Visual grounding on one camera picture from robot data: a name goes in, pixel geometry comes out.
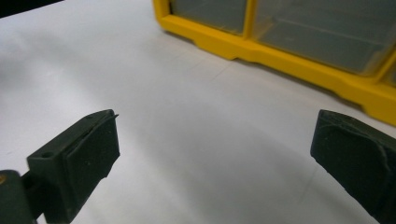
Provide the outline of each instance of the plastic drawer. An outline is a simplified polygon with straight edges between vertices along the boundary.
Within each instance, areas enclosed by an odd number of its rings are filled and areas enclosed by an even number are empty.
[[[163,29],[261,63],[396,125],[394,0],[153,0]]]

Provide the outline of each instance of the screw hole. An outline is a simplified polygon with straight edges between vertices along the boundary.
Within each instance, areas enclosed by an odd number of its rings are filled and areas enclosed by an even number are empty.
[[[53,153],[52,152],[45,152],[43,155],[41,155],[42,158],[49,158],[52,157]]]
[[[0,175],[0,185],[6,182],[7,176],[6,175]]]

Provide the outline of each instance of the white table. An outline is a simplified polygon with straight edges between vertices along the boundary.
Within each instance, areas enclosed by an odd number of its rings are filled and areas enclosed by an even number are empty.
[[[396,137],[357,106],[164,32],[148,0],[0,19],[0,169],[24,174],[27,156],[108,108],[121,156],[75,224],[376,223],[309,155],[320,109]]]

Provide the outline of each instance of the yellow plastic frame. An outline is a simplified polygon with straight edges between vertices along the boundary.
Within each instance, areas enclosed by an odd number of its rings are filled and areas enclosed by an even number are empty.
[[[164,30],[187,37],[200,49],[225,59],[239,58],[261,63],[334,91],[340,97],[361,105],[373,118],[396,126],[396,88],[387,82],[387,75],[396,64],[395,49],[375,74],[369,77],[357,76],[254,42],[251,32],[256,0],[247,0],[245,26],[241,36],[172,15],[171,1],[153,0],[155,16]]]

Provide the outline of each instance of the black clamp jaw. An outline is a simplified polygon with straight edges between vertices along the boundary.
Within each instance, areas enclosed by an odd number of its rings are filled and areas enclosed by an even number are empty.
[[[321,110],[311,155],[379,223],[396,223],[396,139]]]
[[[84,117],[27,158],[30,171],[0,171],[0,223],[70,223],[120,155],[112,110]]]

